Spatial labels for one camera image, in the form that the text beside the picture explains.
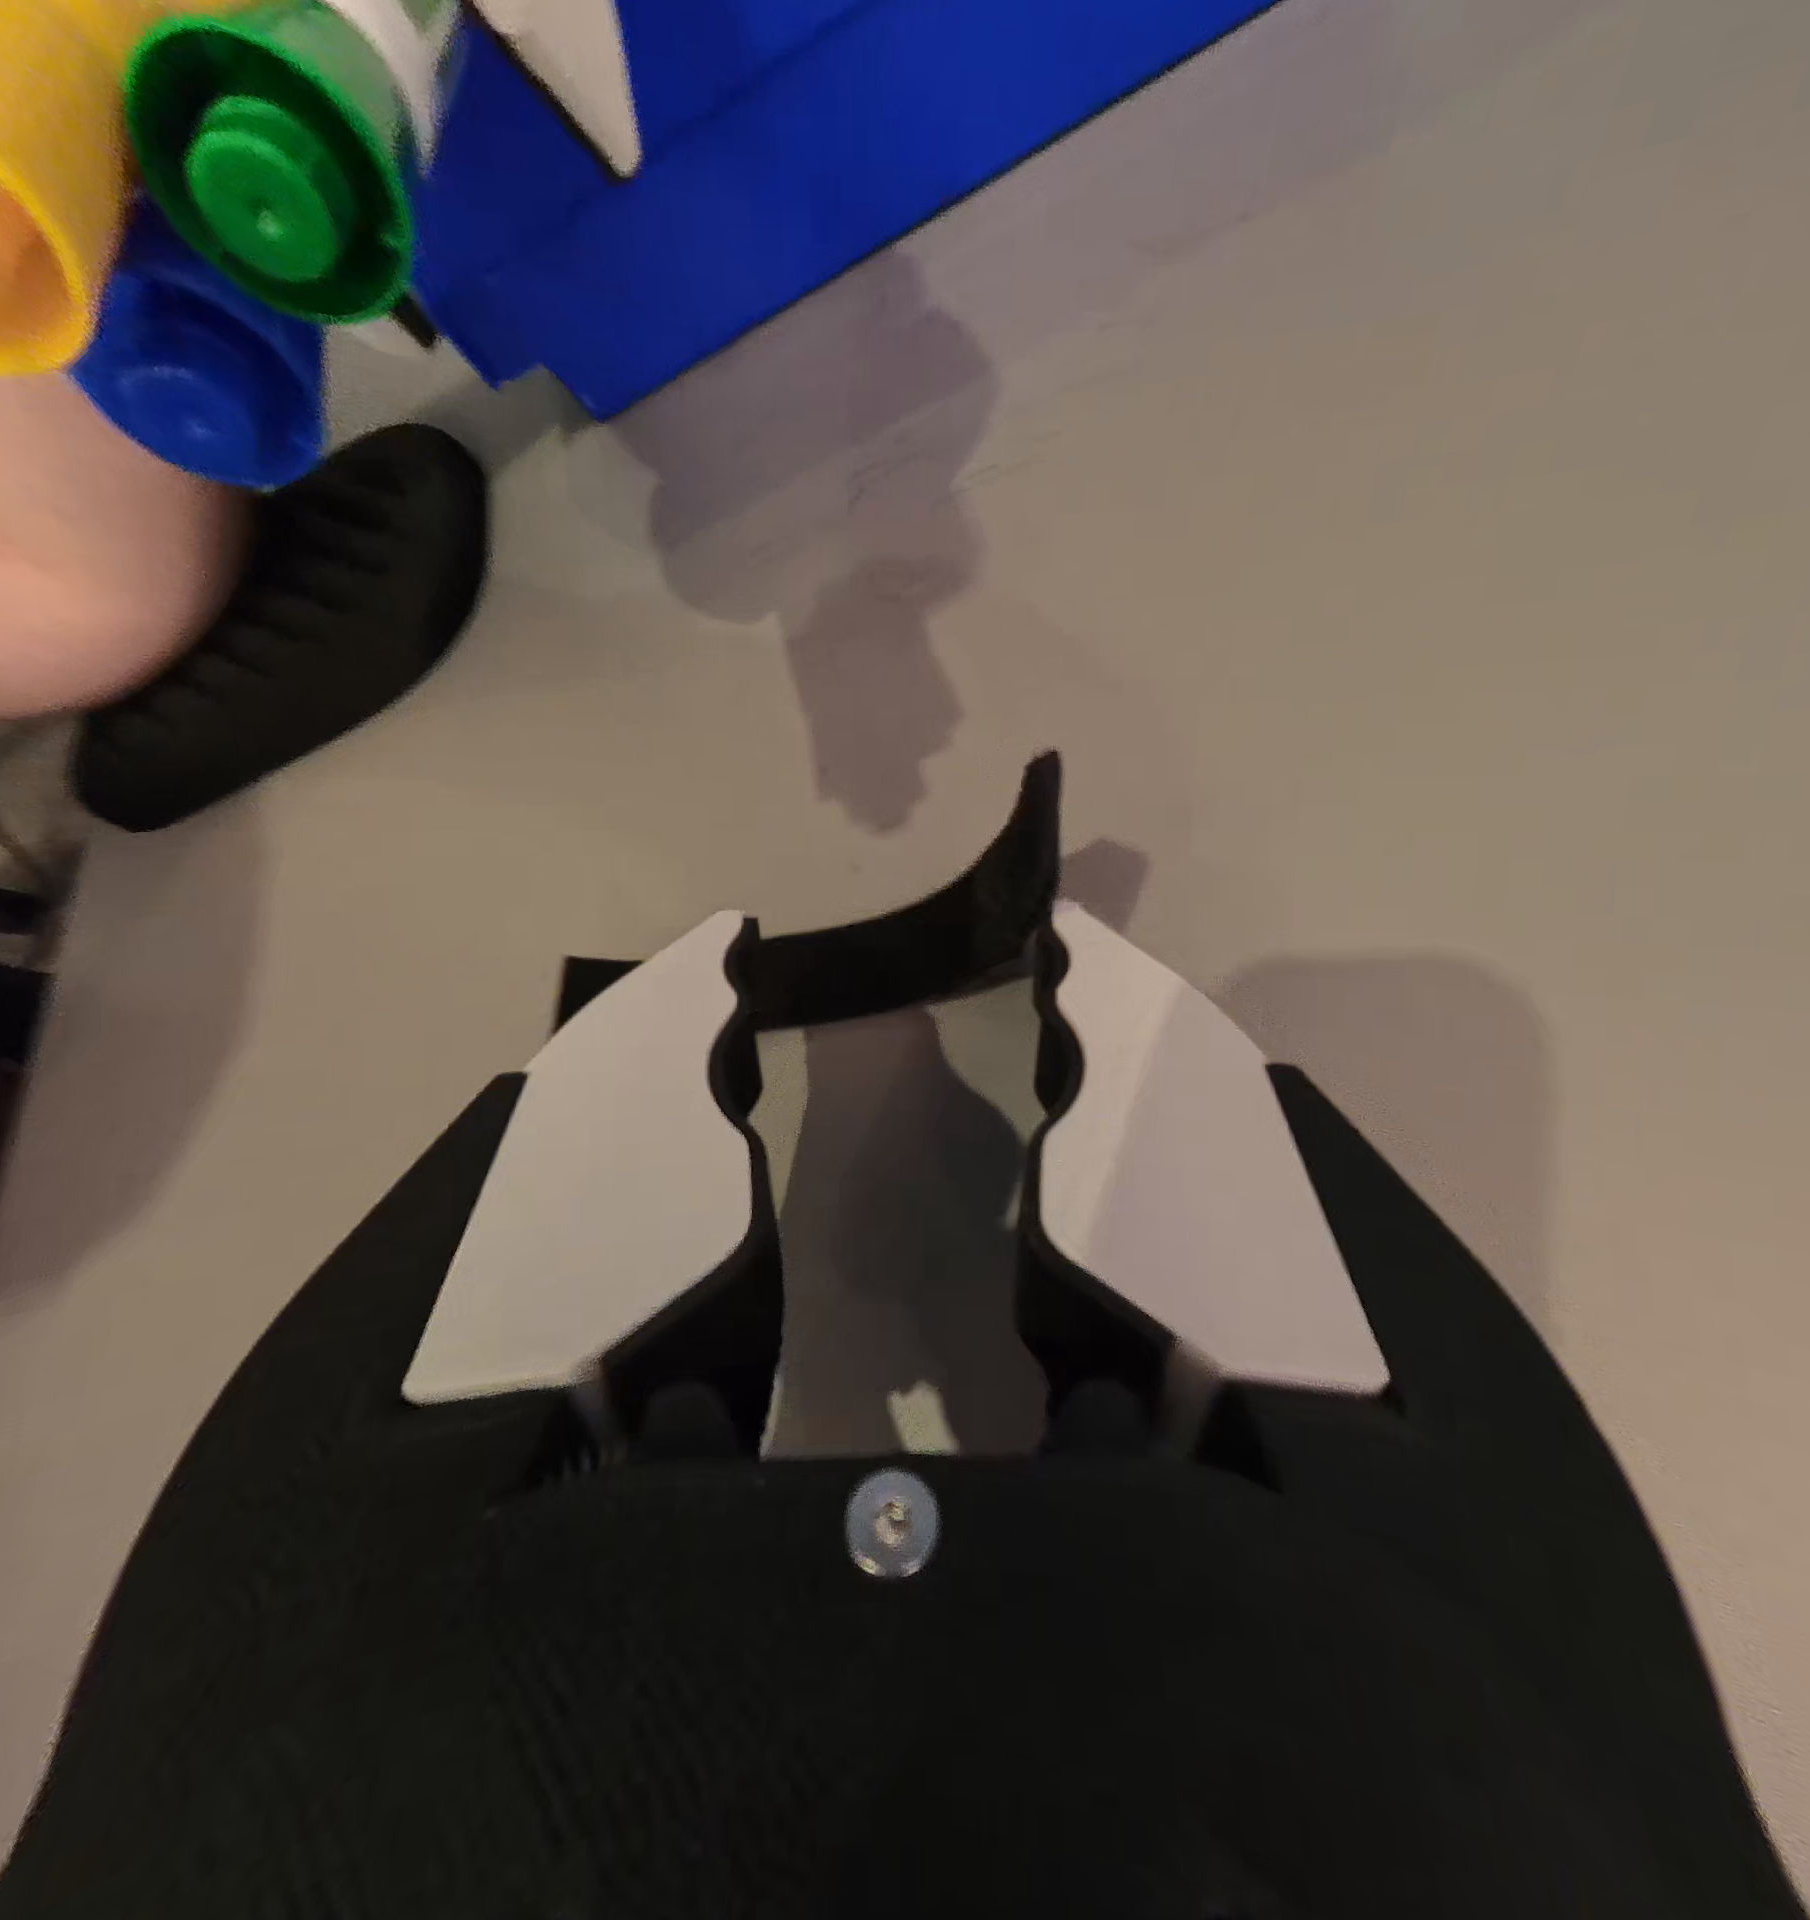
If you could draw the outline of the green dry erase marker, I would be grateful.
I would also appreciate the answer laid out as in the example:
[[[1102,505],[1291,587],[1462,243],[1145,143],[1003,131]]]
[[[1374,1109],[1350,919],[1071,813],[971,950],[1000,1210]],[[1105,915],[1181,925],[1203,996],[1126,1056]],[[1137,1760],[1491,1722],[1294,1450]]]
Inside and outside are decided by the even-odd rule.
[[[240,290],[311,322],[412,286],[458,4],[187,4],[132,44],[123,102],[147,198]]]

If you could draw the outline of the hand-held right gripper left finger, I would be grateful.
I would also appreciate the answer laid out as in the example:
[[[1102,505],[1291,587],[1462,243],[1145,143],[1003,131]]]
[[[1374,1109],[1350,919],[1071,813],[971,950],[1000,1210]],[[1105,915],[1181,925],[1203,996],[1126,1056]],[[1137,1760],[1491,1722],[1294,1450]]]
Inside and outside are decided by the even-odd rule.
[[[608,984],[526,1067],[404,1375],[414,1407],[558,1392],[601,1448],[706,1394],[760,1448],[782,1252],[750,973],[719,911]]]

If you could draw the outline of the large blue plastic bin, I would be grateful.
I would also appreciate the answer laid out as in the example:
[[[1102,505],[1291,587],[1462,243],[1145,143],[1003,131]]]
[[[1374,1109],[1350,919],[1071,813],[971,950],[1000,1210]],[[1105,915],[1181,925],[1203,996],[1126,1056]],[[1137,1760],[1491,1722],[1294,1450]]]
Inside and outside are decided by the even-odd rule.
[[[630,180],[468,12],[412,299],[488,383],[547,371],[613,419],[1263,10],[621,4]]]

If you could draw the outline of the yellow highlighter marker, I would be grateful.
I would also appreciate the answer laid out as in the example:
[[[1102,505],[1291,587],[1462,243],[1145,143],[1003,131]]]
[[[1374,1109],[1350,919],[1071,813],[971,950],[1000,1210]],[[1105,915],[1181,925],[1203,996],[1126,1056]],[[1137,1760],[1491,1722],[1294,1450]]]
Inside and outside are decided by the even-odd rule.
[[[0,373],[87,347],[132,194],[123,73],[144,1],[0,1]]]

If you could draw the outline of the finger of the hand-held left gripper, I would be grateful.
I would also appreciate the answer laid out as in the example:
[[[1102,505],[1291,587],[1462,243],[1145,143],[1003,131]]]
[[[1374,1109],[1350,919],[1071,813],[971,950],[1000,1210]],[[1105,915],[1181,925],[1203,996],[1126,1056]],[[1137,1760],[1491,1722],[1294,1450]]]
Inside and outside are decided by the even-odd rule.
[[[468,10],[616,180],[644,156],[616,1],[471,1]]]

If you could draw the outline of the blue dry erase marker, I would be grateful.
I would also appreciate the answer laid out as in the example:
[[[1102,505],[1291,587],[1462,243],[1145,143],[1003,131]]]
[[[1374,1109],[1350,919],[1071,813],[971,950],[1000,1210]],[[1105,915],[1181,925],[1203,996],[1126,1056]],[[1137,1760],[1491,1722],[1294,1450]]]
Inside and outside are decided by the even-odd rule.
[[[246,291],[195,254],[121,265],[72,382],[130,442],[222,485],[271,491],[330,442],[325,329]]]

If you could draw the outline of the black elbow rest pad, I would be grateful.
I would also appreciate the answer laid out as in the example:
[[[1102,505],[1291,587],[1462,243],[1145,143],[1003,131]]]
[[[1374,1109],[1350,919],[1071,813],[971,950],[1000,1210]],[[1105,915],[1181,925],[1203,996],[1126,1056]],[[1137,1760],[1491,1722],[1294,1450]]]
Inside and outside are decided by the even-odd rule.
[[[490,566],[478,454],[423,420],[376,427],[257,507],[237,587],[186,653],[87,715],[72,791],[150,834],[393,707],[466,630]]]

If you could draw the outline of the person's left forearm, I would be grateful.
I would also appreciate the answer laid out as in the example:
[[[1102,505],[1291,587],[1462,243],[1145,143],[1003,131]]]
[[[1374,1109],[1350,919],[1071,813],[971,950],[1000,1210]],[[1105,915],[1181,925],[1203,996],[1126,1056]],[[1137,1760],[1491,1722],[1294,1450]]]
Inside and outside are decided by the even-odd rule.
[[[253,499],[123,435],[62,373],[0,376],[0,724],[108,705],[192,645]]]

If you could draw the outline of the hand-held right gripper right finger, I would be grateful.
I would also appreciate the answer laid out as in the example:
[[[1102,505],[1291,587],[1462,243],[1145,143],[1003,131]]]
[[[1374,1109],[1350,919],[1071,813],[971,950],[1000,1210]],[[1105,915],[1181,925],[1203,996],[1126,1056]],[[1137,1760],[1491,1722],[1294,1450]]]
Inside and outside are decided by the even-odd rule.
[[[1255,1412],[1390,1413],[1265,1053],[1073,902],[1037,932],[1034,1007],[1012,1325],[1040,1444],[1252,1448]]]

